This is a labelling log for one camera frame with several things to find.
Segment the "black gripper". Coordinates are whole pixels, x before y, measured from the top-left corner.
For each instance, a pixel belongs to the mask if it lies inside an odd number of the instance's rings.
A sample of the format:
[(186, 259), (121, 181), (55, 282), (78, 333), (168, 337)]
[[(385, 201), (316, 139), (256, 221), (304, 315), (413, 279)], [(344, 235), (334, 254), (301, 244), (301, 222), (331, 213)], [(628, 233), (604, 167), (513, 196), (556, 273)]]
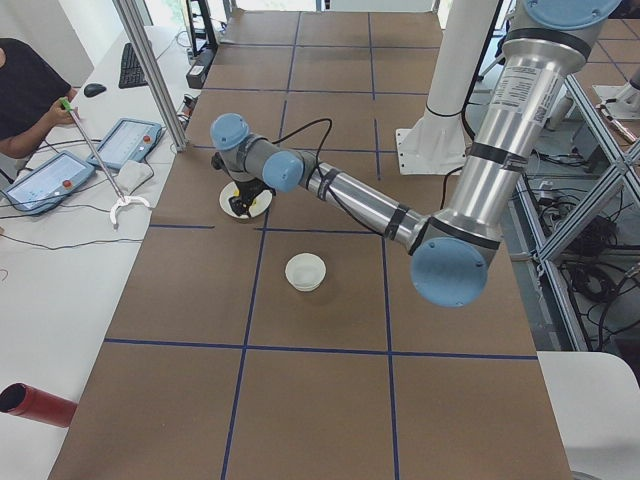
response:
[(250, 217), (250, 206), (254, 200), (266, 190), (266, 184), (262, 180), (236, 182), (238, 194), (228, 200), (231, 211), (238, 218)]

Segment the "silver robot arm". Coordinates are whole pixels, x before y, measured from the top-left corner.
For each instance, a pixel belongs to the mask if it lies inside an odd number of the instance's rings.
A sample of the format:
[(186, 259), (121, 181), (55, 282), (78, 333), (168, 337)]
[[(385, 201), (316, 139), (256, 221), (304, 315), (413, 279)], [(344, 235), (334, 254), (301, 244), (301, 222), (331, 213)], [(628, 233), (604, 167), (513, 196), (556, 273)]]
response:
[(447, 206), (423, 216), (316, 155), (281, 148), (239, 114), (211, 125), (212, 164), (239, 189), (244, 215), (265, 190), (303, 187), (411, 255), (411, 279), (428, 301), (461, 307), (483, 291), (501, 234), (499, 220), (567, 76), (586, 63), (613, 1), (522, 1), (502, 50), (506, 63)]

